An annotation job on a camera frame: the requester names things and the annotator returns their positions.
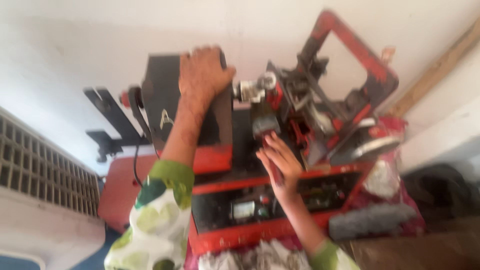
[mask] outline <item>hand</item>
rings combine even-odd
[[[208,108],[213,98],[231,83],[235,72],[233,66],[222,69],[219,47],[195,49],[192,55],[180,56],[180,93]]]
[[[271,136],[265,137],[270,148],[261,148],[257,152],[257,157],[265,166],[270,175],[270,182],[272,183],[275,197],[281,205],[298,202],[300,195],[297,193],[297,182],[302,172],[302,166],[298,162],[293,152],[288,148],[282,139],[280,139],[275,132]],[[273,162],[282,172],[285,182],[282,186],[277,186],[272,177],[270,170],[270,162]]]

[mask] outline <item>green and white fabric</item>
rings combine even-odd
[[[177,270],[185,261],[194,174],[181,163],[159,160],[130,212],[130,228],[105,258],[106,270]],[[328,241],[310,259],[314,270],[358,267]]]

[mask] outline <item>red metal frame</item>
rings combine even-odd
[[[313,214],[313,219],[321,228],[326,228],[328,220],[331,216],[346,212],[350,206],[352,199],[361,189],[361,184],[368,176],[374,162],[359,162],[343,166],[328,167],[328,169],[319,169],[304,172],[301,178],[312,178],[319,176],[328,176],[346,172],[360,172],[361,176],[349,194],[347,200],[340,210],[321,212]],[[205,194],[232,189],[240,189],[249,186],[268,184],[268,177],[250,178],[246,180],[238,180],[231,182],[205,184],[193,188],[193,194]],[[209,251],[220,251],[227,248],[234,248],[243,245],[253,245],[260,242],[261,239],[270,240],[287,235],[294,235],[295,232],[287,219],[279,219],[274,221],[264,221],[254,224],[236,226],[232,228],[220,229],[213,232],[198,234],[193,216],[190,217],[189,241],[194,254],[203,254]]]
[[[154,162],[156,155],[139,156],[137,159],[137,175],[143,181]],[[222,172],[231,169],[232,145],[215,147],[198,147],[195,152],[193,171],[195,174]],[[129,223],[129,214],[135,204],[140,187],[136,185],[133,176],[133,157],[114,160],[105,183],[98,215],[118,232],[124,232],[124,225]]]
[[[368,46],[331,11],[323,11],[318,16],[310,37],[299,55],[299,62],[310,63],[331,32],[336,34],[340,41],[367,71],[367,80],[362,91],[368,96],[370,102],[359,110],[353,118],[347,119],[344,122],[333,117],[334,126],[338,132],[326,143],[328,151],[333,150],[341,141],[349,139],[348,136],[351,134],[349,130],[355,128],[358,122],[369,116],[373,110],[398,87],[398,77],[395,72],[385,65]],[[297,70],[302,70],[302,64],[298,64]]]

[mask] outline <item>control panel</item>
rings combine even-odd
[[[297,191],[311,213],[340,209],[360,173],[349,172],[300,179]],[[192,196],[198,233],[284,218],[270,184],[259,184]]]

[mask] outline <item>person's left hand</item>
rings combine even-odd
[[[233,66],[222,69],[219,47],[195,49],[180,56],[180,93],[209,103],[231,83],[235,72]]]

